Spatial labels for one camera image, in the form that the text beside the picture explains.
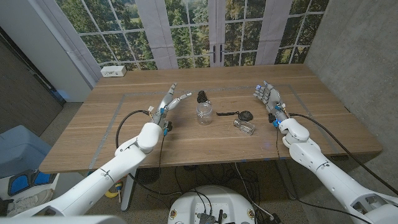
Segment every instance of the wooden table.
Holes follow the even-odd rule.
[[[267,80],[281,93],[289,113],[313,116],[326,126],[352,153],[381,151],[381,145],[343,106],[330,90],[304,65],[195,68],[127,72],[125,77],[102,78],[90,93],[39,169],[46,173],[96,169],[114,157],[115,135],[129,112],[147,110],[160,103],[173,82],[175,97],[192,91],[193,96],[170,111],[173,130],[164,140],[160,165],[182,166],[237,161],[289,158],[289,150],[276,129],[268,123],[265,106],[253,97],[254,88]],[[197,92],[206,90],[213,105],[213,122],[197,123]],[[256,125],[252,136],[233,126],[237,116],[215,112],[250,111]],[[326,155],[344,154],[327,134],[310,121],[296,118],[309,131]],[[139,134],[149,117],[135,114],[121,129],[122,143]],[[141,167],[159,165],[160,144]]]

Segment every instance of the french door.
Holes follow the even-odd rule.
[[[267,51],[262,39],[275,21],[282,24],[282,37],[292,0],[56,2],[98,65],[145,70],[264,64],[257,54]],[[273,4],[287,9],[285,20],[270,19]]]

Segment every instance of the power strip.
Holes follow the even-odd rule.
[[[125,66],[105,66],[101,69],[102,76],[104,77],[123,77],[126,74]]]

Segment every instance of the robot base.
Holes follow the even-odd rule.
[[[172,205],[168,224],[175,223],[219,223],[222,217],[222,223],[254,223],[254,209],[248,200],[237,192],[222,186],[206,185],[197,187],[199,193],[206,195],[212,206],[210,214],[210,204],[207,199],[201,195],[200,200],[196,192],[187,192],[178,198]]]

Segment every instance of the white robotic arm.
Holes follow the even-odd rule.
[[[286,113],[279,92],[264,81],[257,86],[254,96],[259,98],[270,112],[270,122],[278,127],[289,148],[290,156],[299,164],[312,171],[337,198],[350,214],[369,223],[397,223],[398,198],[369,190],[351,178],[326,158],[318,144],[310,139],[308,130]],[[351,217],[354,223],[366,223]]]
[[[161,135],[167,134],[168,110],[172,110],[191,93],[173,100],[174,83],[164,96],[152,122],[146,123],[138,136],[121,144],[115,157],[76,184],[72,189],[53,201],[22,212],[15,217],[33,217],[36,215],[75,216],[86,213],[116,181],[136,169],[157,144]]]

